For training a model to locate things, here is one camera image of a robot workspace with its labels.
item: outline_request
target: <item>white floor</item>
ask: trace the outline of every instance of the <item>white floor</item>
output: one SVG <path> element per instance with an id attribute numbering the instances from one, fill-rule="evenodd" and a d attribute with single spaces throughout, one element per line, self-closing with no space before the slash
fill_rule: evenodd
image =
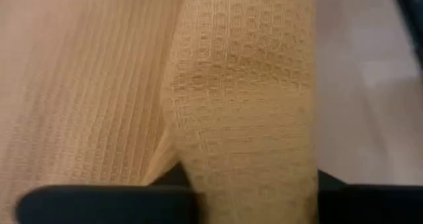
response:
<path id="1" fill-rule="evenodd" d="M 319 167 L 423 185 L 423 87 L 394 0 L 317 0 Z"/>

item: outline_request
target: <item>waffle knit fabric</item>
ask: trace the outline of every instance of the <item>waffle knit fabric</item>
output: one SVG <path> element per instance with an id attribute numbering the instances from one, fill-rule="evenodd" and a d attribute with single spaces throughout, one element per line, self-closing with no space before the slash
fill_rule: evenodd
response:
<path id="1" fill-rule="evenodd" d="M 0 0 L 0 223 L 46 184 L 140 185 L 183 0 Z"/>
<path id="2" fill-rule="evenodd" d="M 185 0 L 162 103 L 209 223 L 311 223 L 314 0 Z"/>
<path id="3" fill-rule="evenodd" d="M 313 3 L 0 0 L 0 222 L 179 159 L 209 223 L 312 222 Z"/>

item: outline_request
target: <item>tan fabric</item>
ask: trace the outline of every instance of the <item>tan fabric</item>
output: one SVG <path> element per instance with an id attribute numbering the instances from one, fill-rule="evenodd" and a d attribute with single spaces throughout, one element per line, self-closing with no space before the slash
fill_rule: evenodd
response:
<path id="1" fill-rule="evenodd" d="M 210 223 L 311 223 L 314 0 L 185 0 L 163 85 Z"/>
<path id="2" fill-rule="evenodd" d="M 210 223 L 310 223 L 313 3 L 0 0 L 0 220 L 180 158 Z"/>
<path id="3" fill-rule="evenodd" d="M 182 0 L 0 6 L 0 223 L 45 184 L 140 185 Z"/>

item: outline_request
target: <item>knit texture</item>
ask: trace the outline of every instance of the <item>knit texture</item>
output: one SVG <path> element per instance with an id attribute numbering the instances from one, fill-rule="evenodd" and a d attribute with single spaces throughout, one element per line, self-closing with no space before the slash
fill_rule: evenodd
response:
<path id="1" fill-rule="evenodd" d="M 0 0 L 0 223 L 35 187 L 149 184 L 179 159 L 209 223 L 312 222 L 313 15 L 314 0 Z"/>
<path id="2" fill-rule="evenodd" d="M 140 185 L 183 0 L 0 0 L 0 223 L 46 184 Z"/>
<path id="3" fill-rule="evenodd" d="M 311 223 L 314 0 L 185 0 L 162 102 L 209 223 Z"/>

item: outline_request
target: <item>black object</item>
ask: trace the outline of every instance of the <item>black object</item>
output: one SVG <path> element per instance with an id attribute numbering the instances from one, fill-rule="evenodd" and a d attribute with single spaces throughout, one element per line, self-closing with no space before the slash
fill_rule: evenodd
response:
<path id="1" fill-rule="evenodd" d="M 181 164 L 148 187 L 50 186 L 17 206 L 20 224 L 201 223 Z M 320 224 L 423 223 L 423 187 L 349 185 L 319 171 Z"/>
<path id="2" fill-rule="evenodd" d="M 181 164 L 152 185 L 47 186 L 17 204 L 20 224 L 197 224 L 198 195 Z"/>
<path id="3" fill-rule="evenodd" d="M 423 0 L 397 0 L 408 31 L 410 32 L 414 51 L 423 66 Z"/>

